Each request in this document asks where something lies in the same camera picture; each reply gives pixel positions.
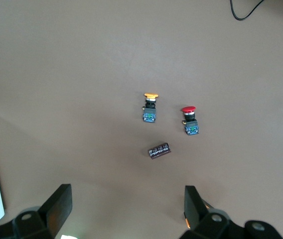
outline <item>black cable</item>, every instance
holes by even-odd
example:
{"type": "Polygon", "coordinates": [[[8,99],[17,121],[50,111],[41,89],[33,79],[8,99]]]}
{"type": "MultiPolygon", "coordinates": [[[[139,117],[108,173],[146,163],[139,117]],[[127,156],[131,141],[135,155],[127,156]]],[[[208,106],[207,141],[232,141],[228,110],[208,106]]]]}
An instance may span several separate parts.
{"type": "Polygon", "coordinates": [[[239,17],[237,17],[237,15],[235,14],[235,11],[233,10],[232,0],[230,0],[232,15],[233,15],[233,17],[234,17],[236,20],[238,20],[238,21],[243,21],[244,19],[248,18],[248,17],[251,15],[251,13],[253,13],[253,11],[254,11],[263,1],[264,1],[264,0],[261,0],[261,1],[255,6],[255,8],[252,9],[252,11],[251,11],[246,17],[244,17],[244,18],[239,18],[239,17]]]}

